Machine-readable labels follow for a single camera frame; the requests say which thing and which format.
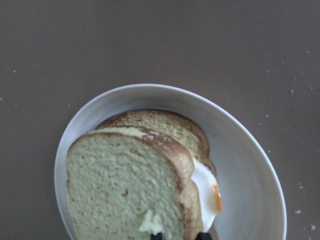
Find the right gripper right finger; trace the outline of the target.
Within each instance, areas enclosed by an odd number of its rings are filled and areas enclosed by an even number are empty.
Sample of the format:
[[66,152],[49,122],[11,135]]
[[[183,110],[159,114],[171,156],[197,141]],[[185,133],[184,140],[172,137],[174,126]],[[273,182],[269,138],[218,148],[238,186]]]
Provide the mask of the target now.
[[197,240],[213,240],[213,238],[209,232],[199,232]]

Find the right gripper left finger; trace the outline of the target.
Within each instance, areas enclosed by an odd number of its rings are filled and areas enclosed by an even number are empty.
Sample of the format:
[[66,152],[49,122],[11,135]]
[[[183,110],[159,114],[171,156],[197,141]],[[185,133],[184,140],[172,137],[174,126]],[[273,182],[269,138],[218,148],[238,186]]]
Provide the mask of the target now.
[[161,232],[150,235],[150,240],[162,240],[162,239],[163,239],[163,234]]

